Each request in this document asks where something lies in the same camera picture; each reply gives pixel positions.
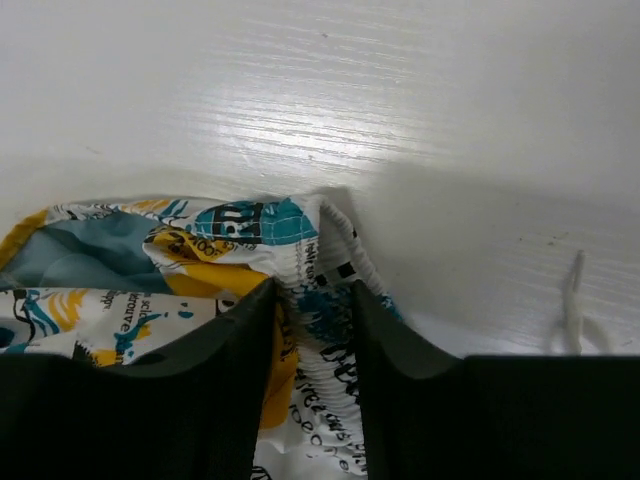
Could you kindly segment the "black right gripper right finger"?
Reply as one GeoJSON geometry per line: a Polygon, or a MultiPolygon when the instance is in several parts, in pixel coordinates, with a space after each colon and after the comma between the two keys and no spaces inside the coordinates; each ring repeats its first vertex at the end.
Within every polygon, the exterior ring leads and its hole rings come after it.
{"type": "Polygon", "coordinates": [[[352,287],[372,479],[635,479],[635,357],[468,356],[352,287]]]}

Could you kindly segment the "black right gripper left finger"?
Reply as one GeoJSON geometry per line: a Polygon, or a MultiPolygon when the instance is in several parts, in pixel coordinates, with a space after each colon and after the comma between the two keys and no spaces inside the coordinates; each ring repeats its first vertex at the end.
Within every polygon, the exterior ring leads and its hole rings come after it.
{"type": "Polygon", "coordinates": [[[126,366],[1,359],[5,479],[247,479],[272,363],[276,285],[126,366]]]}

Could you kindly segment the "patterned white teal yellow shorts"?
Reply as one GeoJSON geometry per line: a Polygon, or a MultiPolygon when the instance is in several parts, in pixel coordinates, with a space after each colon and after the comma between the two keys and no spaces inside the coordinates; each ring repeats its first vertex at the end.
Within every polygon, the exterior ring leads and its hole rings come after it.
{"type": "Polygon", "coordinates": [[[270,479],[363,479],[350,288],[394,309],[349,219],[321,195],[276,202],[62,204],[1,244],[1,349],[127,365],[219,319],[266,279],[270,377],[253,444],[270,479]]]}

